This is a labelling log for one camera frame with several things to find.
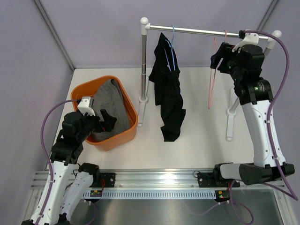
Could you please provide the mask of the pink wire hanger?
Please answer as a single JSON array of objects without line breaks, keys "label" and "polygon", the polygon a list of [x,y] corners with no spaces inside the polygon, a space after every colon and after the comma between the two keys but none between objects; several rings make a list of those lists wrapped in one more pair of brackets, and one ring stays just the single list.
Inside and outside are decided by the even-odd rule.
[{"label": "pink wire hanger", "polygon": [[[216,53],[218,50],[217,38],[213,38],[213,45],[212,45],[212,53]],[[212,106],[213,100],[213,91],[215,87],[215,80],[216,80],[216,69],[210,69],[210,83],[209,83],[209,96],[208,96],[208,109]]]}]

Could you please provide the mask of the grey shorts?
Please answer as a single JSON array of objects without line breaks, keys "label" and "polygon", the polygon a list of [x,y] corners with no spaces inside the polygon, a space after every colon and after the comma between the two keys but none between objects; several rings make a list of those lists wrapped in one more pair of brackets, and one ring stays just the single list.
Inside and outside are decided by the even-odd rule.
[{"label": "grey shorts", "polygon": [[93,98],[94,103],[92,108],[95,113],[100,115],[100,110],[105,109],[110,116],[117,119],[114,129],[111,132],[92,133],[91,136],[96,142],[104,141],[130,129],[123,96],[116,80],[108,79],[98,88]]}]

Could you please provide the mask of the blue wire hanger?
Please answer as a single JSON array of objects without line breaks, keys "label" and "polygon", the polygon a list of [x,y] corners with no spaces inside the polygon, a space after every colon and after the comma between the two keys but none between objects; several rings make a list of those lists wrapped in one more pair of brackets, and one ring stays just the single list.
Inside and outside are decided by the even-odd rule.
[{"label": "blue wire hanger", "polygon": [[173,50],[173,40],[175,37],[175,27],[172,24],[172,39],[171,42],[168,39],[165,39],[165,41],[167,42],[167,44],[169,45],[170,48],[170,52],[171,52],[171,62],[169,62],[169,58],[167,56],[166,50],[165,50],[165,56],[166,56],[166,61],[167,61],[167,67],[169,68],[169,71],[175,71],[176,70],[176,66],[175,66],[175,56],[174,56],[174,50]]}]

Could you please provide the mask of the black shorts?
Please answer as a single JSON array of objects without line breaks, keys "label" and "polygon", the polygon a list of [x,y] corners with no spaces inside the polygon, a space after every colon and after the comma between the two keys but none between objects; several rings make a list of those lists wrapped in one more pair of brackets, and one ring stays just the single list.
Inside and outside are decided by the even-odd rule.
[{"label": "black shorts", "polygon": [[180,91],[180,69],[178,67],[176,53],[176,70],[170,72],[167,67],[165,50],[171,62],[168,39],[163,33],[160,34],[158,44],[155,48],[155,62],[149,80],[154,83],[155,105],[160,106],[160,115],[164,125],[160,128],[165,142],[174,142],[179,136],[181,126],[186,116],[183,108],[183,98]]}]

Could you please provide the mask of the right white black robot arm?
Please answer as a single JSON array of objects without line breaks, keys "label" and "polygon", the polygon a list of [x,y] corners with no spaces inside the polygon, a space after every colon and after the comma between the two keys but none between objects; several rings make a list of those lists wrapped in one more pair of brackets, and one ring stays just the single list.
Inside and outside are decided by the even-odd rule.
[{"label": "right white black robot arm", "polygon": [[223,42],[210,60],[212,69],[229,74],[233,80],[254,149],[252,163],[215,165],[214,184],[223,186],[235,179],[252,185],[294,174],[294,165],[286,162],[280,150],[273,114],[269,109],[274,99],[270,83],[260,76],[264,61],[262,48],[247,44],[235,50],[233,45]]}]

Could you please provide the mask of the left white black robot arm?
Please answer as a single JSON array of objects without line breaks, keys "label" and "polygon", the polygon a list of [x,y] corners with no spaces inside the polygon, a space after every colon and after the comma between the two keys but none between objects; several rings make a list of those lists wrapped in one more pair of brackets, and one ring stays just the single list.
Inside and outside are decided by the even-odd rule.
[{"label": "left white black robot arm", "polygon": [[88,187],[101,181],[99,167],[83,163],[75,181],[68,181],[83,151],[83,142],[94,132],[111,132],[117,119],[105,109],[101,117],[70,112],[65,115],[62,129],[50,156],[49,175],[42,196],[30,219],[24,225],[68,225],[73,212]]}]

